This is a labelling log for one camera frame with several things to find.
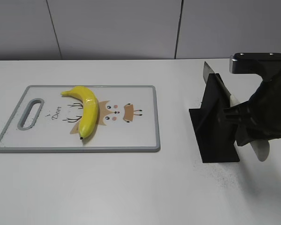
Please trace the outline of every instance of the deer text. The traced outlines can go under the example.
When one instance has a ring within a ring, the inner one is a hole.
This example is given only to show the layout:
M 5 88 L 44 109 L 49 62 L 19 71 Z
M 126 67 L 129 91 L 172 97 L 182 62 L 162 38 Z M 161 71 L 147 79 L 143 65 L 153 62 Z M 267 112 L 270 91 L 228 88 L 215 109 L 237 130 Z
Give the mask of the deer text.
M 57 109 L 56 109 L 55 114 L 51 117 L 52 120 L 56 120 L 58 118 L 58 115 L 60 113 L 60 109 L 61 109 L 61 107 L 58 106 Z

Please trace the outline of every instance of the deer antler drawing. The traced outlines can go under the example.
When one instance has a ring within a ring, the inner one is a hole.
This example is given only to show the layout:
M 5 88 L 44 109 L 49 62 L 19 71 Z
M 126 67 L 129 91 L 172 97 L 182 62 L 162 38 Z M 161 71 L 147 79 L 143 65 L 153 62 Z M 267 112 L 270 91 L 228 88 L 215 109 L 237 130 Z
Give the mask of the deer antler drawing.
M 68 106 L 70 106 L 70 108 L 72 108 L 72 107 L 80 107 L 78 109 L 83 109 L 83 104 L 81 104 L 79 102 L 73 103 L 73 104 L 68 105 Z
M 82 116 L 76 116 L 77 118 L 76 119 L 71 119 L 71 118 L 66 118 L 65 120 L 63 121 L 67 121 L 68 123 L 75 123 L 77 122 L 78 120 L 80 120 L 82 118 Z

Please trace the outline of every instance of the knife blade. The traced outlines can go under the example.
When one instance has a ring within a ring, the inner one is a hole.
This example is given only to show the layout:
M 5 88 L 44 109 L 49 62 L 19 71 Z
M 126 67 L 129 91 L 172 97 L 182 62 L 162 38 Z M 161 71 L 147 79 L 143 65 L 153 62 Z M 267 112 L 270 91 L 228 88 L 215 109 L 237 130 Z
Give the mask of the knife blade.
M 208 77 L 210 74 L 215 74 L 213 69 L 208 65 L 207 62 L 204 62 L 204 67 L 203 67 L 203 79 L 204 82 L 207 83 Z M 240 101 L 228 91 L 226 88 L 225 84 L 222 82 L 220 78 L 216 76 L 217 81 L 219 82 L 220 86 L 223 88 L 224 92 L 226 93 L 227 97 L 229 98 L 230 101 L 230 107 L 236 106 L 240 104 Z M 258 160 L 260 162 L 264 162 L 269 153 L 270 153 L 270 144 L 267 140 L 255 140 L 250 142 L 250 145 L 252 146 L 255 155 L 257 156 Z

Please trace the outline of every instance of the deer cartoon print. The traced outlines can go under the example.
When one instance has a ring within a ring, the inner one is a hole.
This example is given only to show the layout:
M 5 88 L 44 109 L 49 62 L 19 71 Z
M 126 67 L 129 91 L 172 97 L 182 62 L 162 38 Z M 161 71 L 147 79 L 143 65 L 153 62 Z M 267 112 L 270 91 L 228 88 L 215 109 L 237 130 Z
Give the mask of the deer cartoon print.
M 134 116 L 140 117 L 142 116 L 142 109 L 135 110 L 134 105 L 131 103 L 126 104 L 123 109 L 120 110 L 118 105 L 110 104 L 110 101 L 102 101 L 98 102 L 99 105 L 99 116 L 97 120 L 97 125 L 100 126 L 107 126 L 114 122 L 126 122 L 130 123 L 133 122 Z M 81 103 L 73 103 L 68 105 L 70 108 L 77 107 L 77 109 L 83 109 L 83 105 Z M 78 133 L 78 126 L 82 116 L 76 116 L 75 118 L 66 118 L 63 121 L 69 123 L 75 123 L 74 127 L 70 131 L 70 134 L 77 134 Z

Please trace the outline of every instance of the black stand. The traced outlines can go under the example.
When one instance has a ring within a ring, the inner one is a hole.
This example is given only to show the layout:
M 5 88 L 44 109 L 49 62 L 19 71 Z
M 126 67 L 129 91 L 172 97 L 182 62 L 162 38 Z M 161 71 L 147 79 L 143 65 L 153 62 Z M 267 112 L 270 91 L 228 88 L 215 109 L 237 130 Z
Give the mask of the black stand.
M 229 97 L 210 74 L 200 109 L 189 109 L 203 163 L 239 162 L 234 147 L 237 125 L 225 121 L 223 109 L 230 107 Z

